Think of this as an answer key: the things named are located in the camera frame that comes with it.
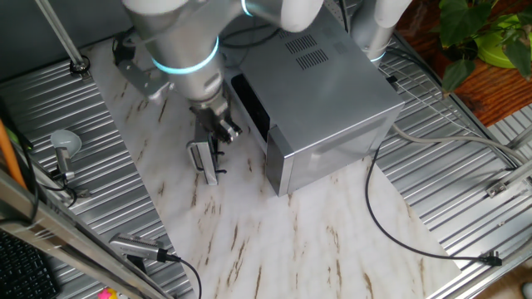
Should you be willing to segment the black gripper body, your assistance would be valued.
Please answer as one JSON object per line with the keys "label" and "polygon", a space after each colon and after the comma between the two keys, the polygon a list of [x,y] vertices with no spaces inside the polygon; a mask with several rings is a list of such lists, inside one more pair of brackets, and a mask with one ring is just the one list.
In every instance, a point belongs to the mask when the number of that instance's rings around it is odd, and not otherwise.
{"label": "black gripper body", "polygon": [[222,125],[222,121],[225,120],[227,109],[222,108],[200,108],[197,106],[191,106],[190,110],[198,118],[200,124],[210,133],[215,135],[227,135],[227,129]]}

